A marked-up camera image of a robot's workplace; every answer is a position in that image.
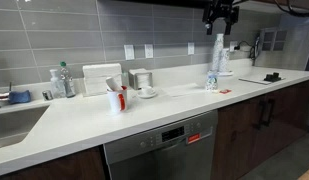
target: robotic arm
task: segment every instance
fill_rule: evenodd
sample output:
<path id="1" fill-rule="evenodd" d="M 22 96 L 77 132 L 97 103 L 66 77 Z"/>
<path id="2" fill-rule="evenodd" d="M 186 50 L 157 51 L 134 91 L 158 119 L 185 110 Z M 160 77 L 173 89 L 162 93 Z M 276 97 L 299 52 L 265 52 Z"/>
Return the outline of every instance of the robotic arm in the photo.
<path id="1" fill-rule="evenodd" d="M 205 23 L 207 35 L 213 32 L 213 23 L 218 18 L 223 18 L 226 23 L 225 35 L 231 33 L 232 25 L 238 22 L 239 7 L 233 8 L 234 0 L 213 0 L 207 2 L 204 8 L 202 21 Z"/>

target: stainless steel sink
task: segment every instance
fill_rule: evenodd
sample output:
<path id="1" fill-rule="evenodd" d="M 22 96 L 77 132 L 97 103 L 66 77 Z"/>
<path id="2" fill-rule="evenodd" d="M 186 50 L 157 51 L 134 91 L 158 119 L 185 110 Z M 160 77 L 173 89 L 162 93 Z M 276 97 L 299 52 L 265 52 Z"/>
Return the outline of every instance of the stainless steel sink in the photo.
<path id="1" fill-rule="evenodd" d="M 0 148 L 23 141 L 47 108 L 0 114 Z"/>

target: wooden cabinet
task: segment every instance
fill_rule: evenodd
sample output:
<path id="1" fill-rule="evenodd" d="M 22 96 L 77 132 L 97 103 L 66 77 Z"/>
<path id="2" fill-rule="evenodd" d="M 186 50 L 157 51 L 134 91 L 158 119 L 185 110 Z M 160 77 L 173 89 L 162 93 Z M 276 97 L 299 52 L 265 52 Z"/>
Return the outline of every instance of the wooden cabinet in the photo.
<path id="1" fill-rule="evenodd" d="M 259 2 L 271 3 L 275 5 L 274 0 L 254 0 Z M 290 0 L 293 7 L 309 9 L 309 0 Z M 286 0 L 277 0 L 277 2 L 281 5 L 286 5 Z"/>
<path id="2" fill-rule="evenodd" d="M 105 180 L 98 148 L 92 148 L 0 177 L 0 180 Z"/>
<path id="3" fill-rule="evenodd" d="M 213 180 L 234 180 L 306 134 L 309 81 L 219 109 Z"/>

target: floor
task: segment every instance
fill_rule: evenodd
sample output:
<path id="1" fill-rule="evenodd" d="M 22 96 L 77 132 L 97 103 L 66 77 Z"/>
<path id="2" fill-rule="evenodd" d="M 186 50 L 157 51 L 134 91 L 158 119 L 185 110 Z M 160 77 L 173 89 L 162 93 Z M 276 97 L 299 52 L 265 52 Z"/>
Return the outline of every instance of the floor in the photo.
<path id="1" fill-rule="evenodd" d="M 296 180 L 309 170 L 309 134 L 259 165 L 240 180 Z"/>

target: white mug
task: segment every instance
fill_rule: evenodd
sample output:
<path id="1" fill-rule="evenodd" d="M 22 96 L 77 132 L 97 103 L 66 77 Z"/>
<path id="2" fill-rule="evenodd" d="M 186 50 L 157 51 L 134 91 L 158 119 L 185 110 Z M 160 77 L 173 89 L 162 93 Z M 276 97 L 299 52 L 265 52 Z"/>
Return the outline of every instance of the white mug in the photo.
<path id="1" fill-rule="evenodd" d="M 123 90 L 107 90 L 107 96 L 110 101 L 113 112 L 118 113 L 127 109 L 127 87 L 122 86 Z"/>
<path id="2" fill-rule="evenodd" d="M 151 86 L 144 86 L 141 90 L 144 95 L 151 95 L 154 92 Z"/>

